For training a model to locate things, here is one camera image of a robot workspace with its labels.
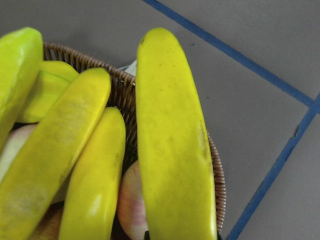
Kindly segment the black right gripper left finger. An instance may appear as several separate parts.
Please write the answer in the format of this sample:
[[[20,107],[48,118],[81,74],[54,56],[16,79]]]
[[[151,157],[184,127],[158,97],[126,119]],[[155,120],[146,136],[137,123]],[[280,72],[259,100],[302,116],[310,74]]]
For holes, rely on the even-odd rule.
[[[149,231],[147,230],[147,231],[145,231],[145,233],[144,233],[144,237],[143,237],[143,240],[150,240],[150,233],[149,233]]]

